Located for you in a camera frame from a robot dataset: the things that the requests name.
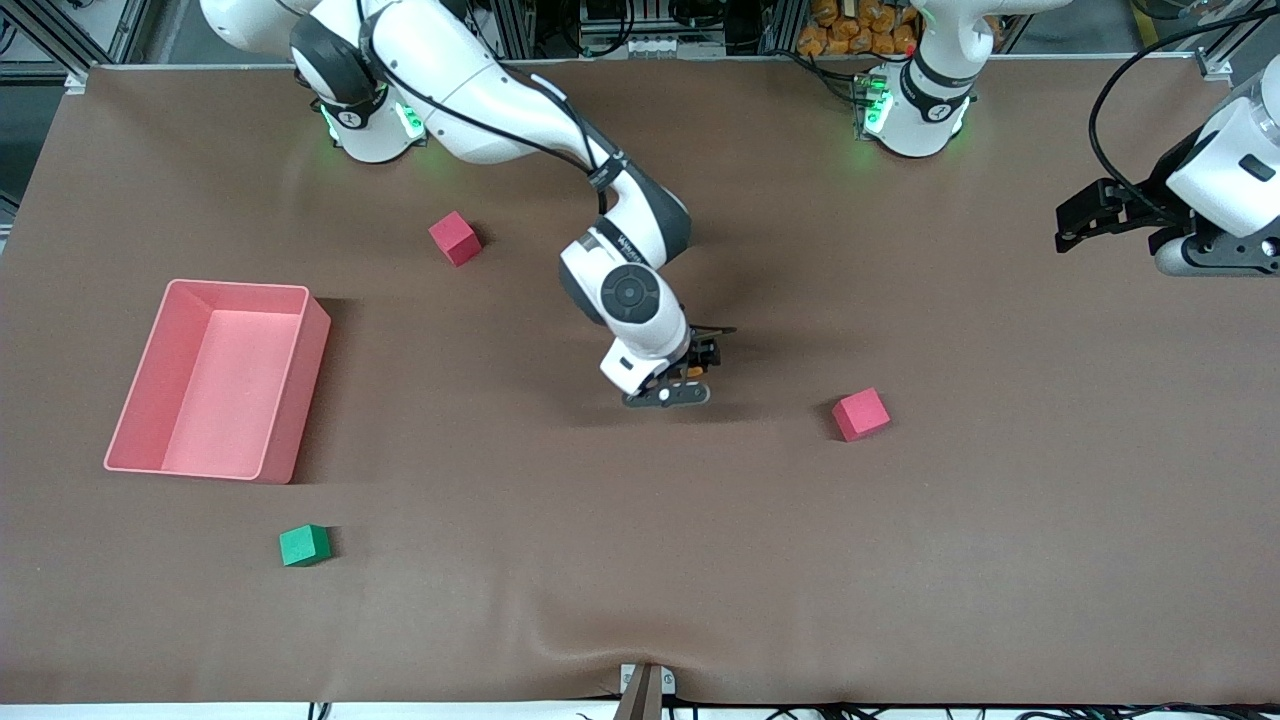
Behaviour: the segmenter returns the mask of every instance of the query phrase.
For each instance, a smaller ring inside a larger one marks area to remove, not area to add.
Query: cable
[[[832,95],[835,95],[836,97],[838,97],[842,102],[849,102],[850,105],[852,105],[852,104],[856,102],[856,100],[854,99],[852,95],[845,95],[844,92],[841,92],[841,90],[838,87],[831,85],[831,81],[840,81],[840,82],[849,82],[849,83],[851,83],[851,82],[854,82],[854,76],[852,74],[837,73],[837,72],[833,72],[833,70],[824,70],[824,69],[819,68],[818,63],[814,61],[813,59],[806,59],[803,55],[797,55],[797,54],[795,54],[795,53],[792,53],[790,50],[782,50],[781,47],[780,49],[773,49],[773,50],[765,50],[764,54],[765,55],[782,55],[785,58],[791,58],[792,60],[795,60],[795,63],[797,65],[800,65],[805,70],[813,73],[818,79],[820,79],[822,85]]]
[[[631,31],[634,31],[636,27],[636,8],[635,5],[632,5],[632,0],[618,0],[618,4],[622,6],[622,13],[618,14],[618,37],[616,37],[607,49],[600,50],[599,53],[589,47],[582,47],[581,45],[579,45],[576,40],[573,40],[572,36],[570,36],[568,22],[567,22],[568,13],[566,13],[564,10],[566,8],[570,8],[572,3],[573,0],[562,0],[559,4],[559,12],[561,12],[559,32],[561,37],[564,38],[564,42],[568,45],[570,50],[577,53],[584,58],[598,58],[600,55],[608,55],[609,53],[618,50],[620,47],[627,44],[627,40],[631,38]]]
[[[595,170],[598,170],[599,165],[596,165],[596,163],[595,163],[595,152],[591,150],[591,141],[588,137],[586,122],[582,120],[582,117],[577,114],[577,110],[573,109],[573,105],[571,105],[568,102],[568,100],[564,100],[559,95],[556,95],[554,92],[552,92],[549,88],[543,87],[541,83],[534,81],[534,78],[529,73],[526,73],[525,70],[522,70],[520,68],[509,67],[509,65],[502,65],[502,68],[506,69],[506,70],[508,70],[508,72],[516,73],[520,77],[522,77],[522,78],[532,82],[534,83],[534,86],[532,86],[534,90],[541,92],[544,97],[547,97],[548,100],[550,100],[553,105],[556,105],[557,108],[559,108],[559,110],[562,113],[564,113],[566,115],[568,115],[568,119],[573,120],[573,124],[577,126],[579,132],[582,133],[582,151],[586,154],[588,167],[590,168],[591,173],[594,173]],[[603,215],[605,213],[605,210],[608,210],[608,205],[609,205],[608,199],[604,196],[604,191],[603,190],[599,190],[599,191],[595,192],[595,200],[596,200],[596,202],[595,202],[595,211],[596,211],[596,214]]]
[[[0,55],[4,55],[13,47],[13,41],[18,38],[18,26],[9,22],[9,18],[0,18]]]
[[[1029,712],[1023,712],[1018,716],[1018,720],[1133,720],[1143,715],[1149,715],[1152,712],[1193,712],[1198,715],[1208,715],[1212,717],[1219,717],[1220,720],[1249,720],[1245,715],[1236,712],[1229,707],[1210,707],[1203,705],[1192,705],[1185,702],[1170,702],[1164,705],[1153,705],[1149,707],[1132,707],[1128,706],[1124,710],[1117,710],[1115,707],[1103,706],[1083,706],[1083,707],[1062,707],[1061,714],[1050,712],[1044,710],[1033,710]]]
[[[462,122],[465,122],[465,123],[467,123],[467,124],[470,124],[472,127],[477,127],[477,128],[480,128],[480,129],[483,129],[485,132],[492,132],[493,135],[497,135],[498,137],[504,137],[504,138],[507,138],[507,140],[509,140],[512,142],[518,142],[520,145],[524,145],[525,147],[532,147],[534,150],[539,150],[541,152],[545,152],[545,154],[550,155],[552,158],[558,158],[558,159],[568,163],[570,165],[573,165],[575,168],[577,168],[579,170],[581,170],[584,174],[591,174],[591,169],[588,168],[586,165],[584,165],[577,158],[573,158],[571,155],[566,155],[566,154],[561,152],[559,150],[553,150],[550,147],[547,147],[545,145],[543,145],[540,142],[534,142],[532,140],[527,140],[527,138],[520,137],[518,135],[509,133],[509,132],[507,132],[507,131],[504,131],[502,128],[495,128],[495,127],[490,126],[489,123],[477,120],[477,119],[475,119],[475,118],[472,118],[470,115],[465,115],[465,114],[462,114],[462,113],[460,113],[460,111],[457,111],[457,110],[454,110],[454,109],[452,109],[452,108],[449,108],[447,105],[443,105],[443,104],[438,102],[435,99],[433,99],[430,95],[422,95],[413,86],[406,83],[399,76],[396,74],[394,70],[392,70],[387,65],[383,65],[383,73],[387,74],[387,79],[394,82],[397,86],[399,86],[401,88],[403,88],[406,92],[408,92],[413,97],[417,97],[422,102],[426,102],[431,108],[435,108],[436,110],[439,110],[439,111],[442,111],[442,113],[444,113],[447,115],[452,115],[453,118],[457,118],[457,119],[460,119],[460,120],[462,120]]]
[[[1102,86],[1102,90],[1098,92],[1097,100],[1093,101],[1093,109],[1089,110],[1089,147],[1093,150],[1093,155],[1098,159],[1098,164],[1101,164],[1102,169],[1105,169],[1107,174],[1111,176],[1117,183],[1120,183],[1120,186],[1124,187],[1130,195],[1140,200],[1143,205],[1149,208],[1153,213],[1156,213],[1156,215],[1158,215],[1165,222],[1171,223],[1174,227],[1181,224],[1181,220],[1178,219],[1169,210],[1156,206],[1156,204],[1152,202],[1152,200],[1147,197],[1146,193],[1138,190],[1138,186],[1130,182],[1129,178],[1124,177],[1120,169],[1115,167],[1111,159],[1107,158],[1107,154],[1102,150],[1102,143],[1098,142],[1098,113],[1102,111],[1102,104],[1106,102],[1107,96],[1111,95],[1111,88],[1114,88],[1116,83],[1120,82],[1120,78],[1129,70],[1129,68],[1134,67],[1139,60],[1142,60],[1147,55],[1151,55],[1156,50],[1160,50],[1161,47],[1167,47],[1170,45],[1174,45],[1175,42],[1181,42],[1188,37],[1196,37],[1197,35],[1213,32],[1215,29],[1233,28],[1235,26],[1253,20],[1263,20],[1274,15],[1280,15],[1280,6],[1268,8],[1266,10],[1256,10],[1253,13],[1245,13],[1235,18],[1229,18],[1225,20],[1203,24],[1190,29],[1184,29],[1181,32],[1175,32],[1169,37],[1160,40],[1158,42],[1148,47],[1143,47],[1138,53],[1134,53],[1133,58],[1129,58],[1128,60],[1121,63],[1120,67],[1116,68],[1116,72],[1111,73],[1111,77],[1107,78],[1107,82]],[[1028,720],[1028,719],[1019,717],[1019,720]]]

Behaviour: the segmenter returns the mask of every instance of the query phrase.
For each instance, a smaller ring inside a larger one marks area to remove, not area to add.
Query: pink plastic bin
[[[305,287],[170,282],[102,465],[289,482],[328,336]]]

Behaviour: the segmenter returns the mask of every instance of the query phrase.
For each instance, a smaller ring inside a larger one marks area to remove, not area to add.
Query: brown tablecloth
[[[1114,67],[992,63],[918,161],[791,64],[544,68],[692,211],[690,318],[741,328],[672,411],[620,406],[558,287],[576,170],[360,165],[287,70],[93,72],[0,259],[0,697],[554,698],[649,659],[714,702],[1280,700],[1280,283],[1053,254]],[[1102,132],[1143,177],[1222,88],[1133,76]],[[294,484],[102,470],[172,278],[324,299]],[[869,386],[892,427],[835,441]],[[303,523],[340,555],[283,569]]]

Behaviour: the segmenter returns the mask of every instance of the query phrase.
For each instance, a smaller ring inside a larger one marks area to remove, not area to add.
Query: robotic arm
[[[1057,208],[1057,251],[1103,233],[1148,238],[1169,275],[1280,272],[1280,58],[1238,87],[1134,192],[1103,178]]]
[[[865,128],[884,147],[908,158],[942,150],[960,132],[969,91],[995,44],[986,15],[1020,15],[1061,8],[1070,0],[911,0],[924,15],[914,55],[884,63],[870,74],[884,78],[887,100]]]
[[[390,160],[425,128],[467,163],[545,151],[596,192],[612,188],[617,202],[559,259],[564,291],[614,334],[600,370],[630,406],[710,398],[692,378],[719,365],[716,338],[732,328],[691,328],[657,272],[689,245],[689,213],[559,90],[536,76],[536,87],[517,82],[439,0],[323,0],[294,19],[300,79],[355,159]]]

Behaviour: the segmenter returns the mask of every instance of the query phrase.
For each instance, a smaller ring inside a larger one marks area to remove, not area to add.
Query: metal bracket
[[[84,95],[84,78],[68,74],[67,79],[63,81],[63,87],[67,88],[67,95]]]
[[[662,694],[676,694],[676,674],[666,667],[654,667],[659,676],[662,678]],[[631,676],[635,675],[636,666],[634,664],[623,665],[621,673],[621,680],[618,683],[618,692],[626,693],[627,685],[631,684]]]
[[[613,720],[662,720],[662,696],[671,678],[671,692],[676,692],[676,676],[666,667],[641,662],[622,666],[622,700]]]
[[[1199,67],[1201,77],[1204,78],[1204,82],[1231,82],[1230,60],[1213,60],[1204,53],[1203,47],[1197,47],[1196,64]]]

